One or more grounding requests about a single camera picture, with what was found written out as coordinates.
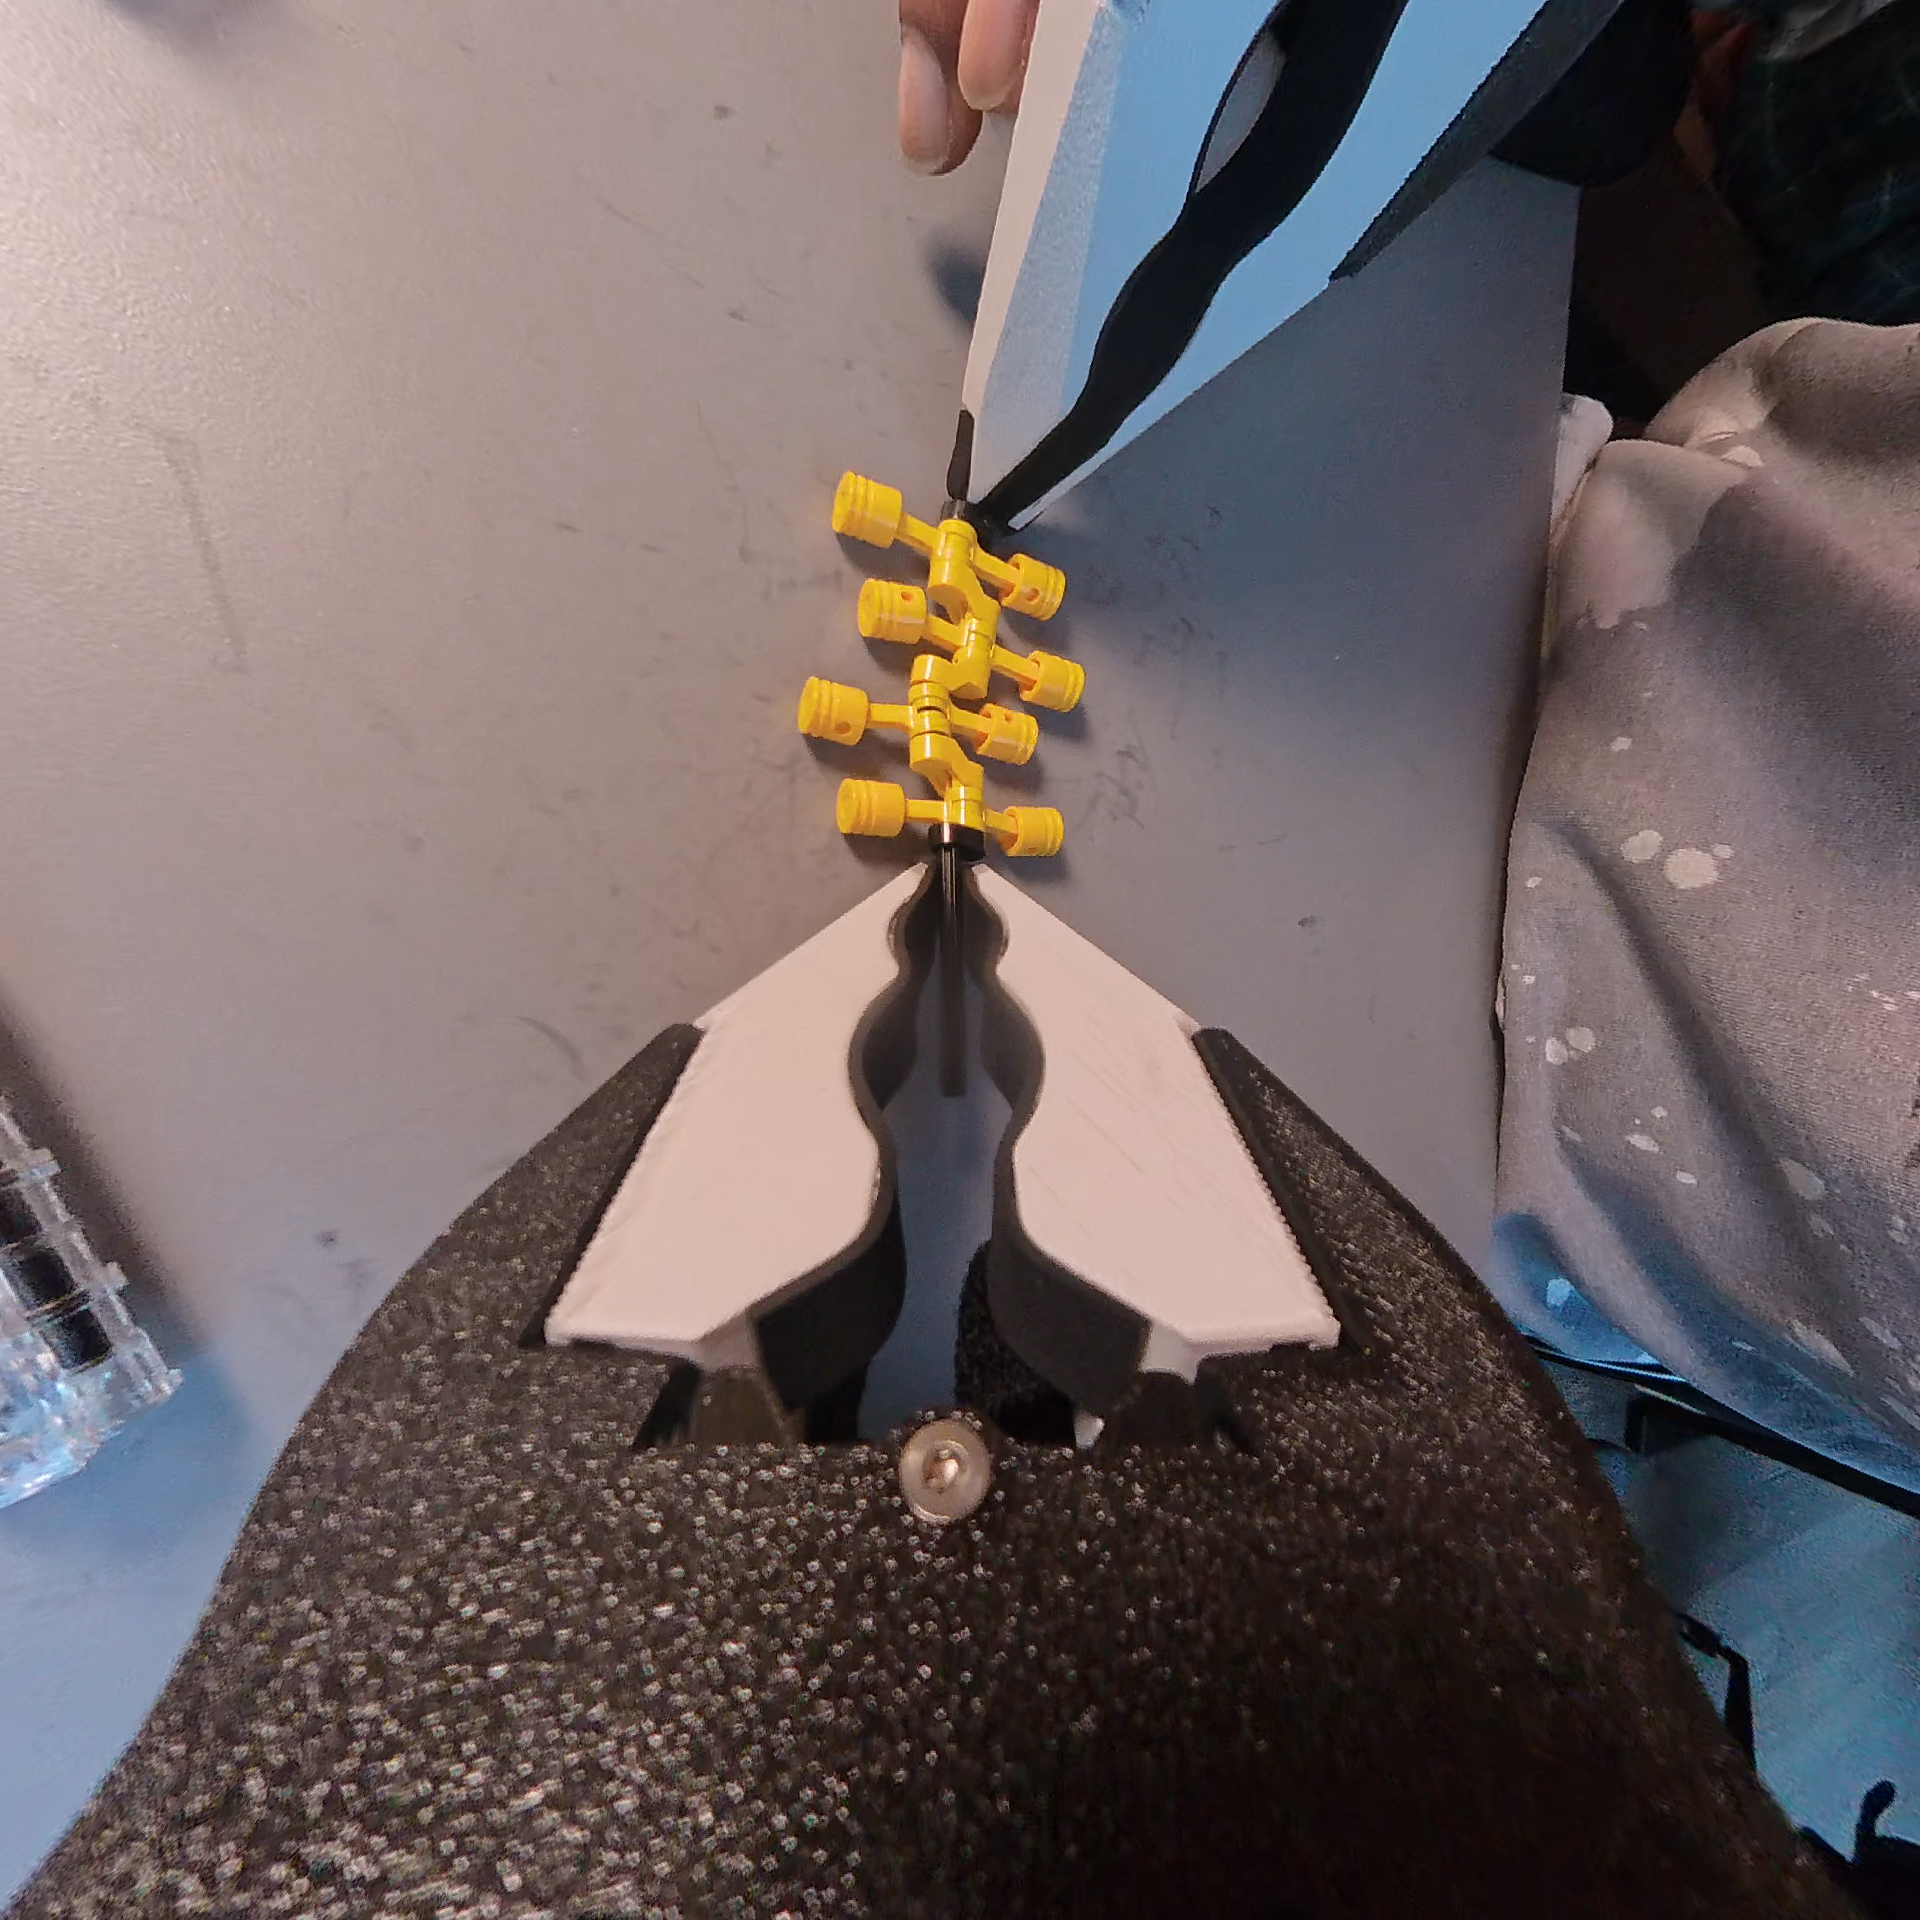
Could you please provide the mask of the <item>clear cylinder block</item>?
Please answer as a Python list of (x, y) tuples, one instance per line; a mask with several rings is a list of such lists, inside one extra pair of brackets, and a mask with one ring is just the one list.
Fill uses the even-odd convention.
[(3, 1504), (82, 1472), (171, 1370), (123, 1300), (126, 1276), (91, 1248), (58, 1158), (3, 1108)]

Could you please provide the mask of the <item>grey desk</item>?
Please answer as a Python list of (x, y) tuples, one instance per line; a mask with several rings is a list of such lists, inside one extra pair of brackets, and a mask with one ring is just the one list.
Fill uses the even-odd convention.
[[(1001, 148), (891, 5), (5, 5), (5, 1086), (179, 1391), (5, 1516), (5, 1892), (382, 1294), (886, 875), (860, 469), (941, 503)], [(1484, 164), (1029, 546), (1020, 877), (1485, 1263), (1576, 198)]]

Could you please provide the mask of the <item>person's grey sweatshirt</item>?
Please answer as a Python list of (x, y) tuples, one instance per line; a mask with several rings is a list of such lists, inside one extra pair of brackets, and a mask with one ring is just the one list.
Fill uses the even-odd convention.
[(1917, 1483), (1917, 330), (1571, 400), (1509, 842), (1493, 1284)]

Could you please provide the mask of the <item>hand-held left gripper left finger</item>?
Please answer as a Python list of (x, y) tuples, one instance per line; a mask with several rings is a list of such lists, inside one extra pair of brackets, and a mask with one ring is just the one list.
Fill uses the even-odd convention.
[(920, 1054), (940, 882), (916, 864), (700, 1021), (553, 1303), (550, 1348), (646, 1354), (690, 1398), (747, 1394), (731, 1435), (854, 1445), (905, 1296), (885, 1117)]

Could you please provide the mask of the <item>person's right hand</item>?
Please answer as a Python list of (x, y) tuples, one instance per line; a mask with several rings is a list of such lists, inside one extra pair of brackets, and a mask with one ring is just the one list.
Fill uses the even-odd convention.
[(990, 115), (1014, 115), (1040, 3), (901, 3), (897, 133), (910, 170), (953, 172)]

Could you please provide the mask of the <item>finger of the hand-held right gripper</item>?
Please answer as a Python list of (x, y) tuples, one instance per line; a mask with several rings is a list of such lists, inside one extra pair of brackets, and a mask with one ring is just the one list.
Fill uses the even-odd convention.
[(1137, 263), (1065, 418), (1003, 480), (1024, 508), (1113, 454), (1332, 280), (1542, 5), (1276, 5), (1276, 78), (1243, 134), (1218, 112), (1188, 198)]
[(1035, 503), (995, 490), (1081, 394), (1097, 333), (1137, 263), (1176, 223), (1218, 112), (1243, 134), (1276, 66), (1256, 43), (1270, 3), (1042, 3), (977, 301), (962, 408), (966, 482), (948, 492), (997, 518)]

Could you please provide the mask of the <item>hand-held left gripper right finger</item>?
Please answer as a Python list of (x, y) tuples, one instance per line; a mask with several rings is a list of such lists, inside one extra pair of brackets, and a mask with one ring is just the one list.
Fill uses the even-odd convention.
[(998, 1342), (1093, 1445), (1145, 1384), (1329, 1354), (1331, 1296), (1221, 1092), (1203, 1028), (995, 871), (979, 871), (984, 1042), (1010, 1127), (985, 1290)]

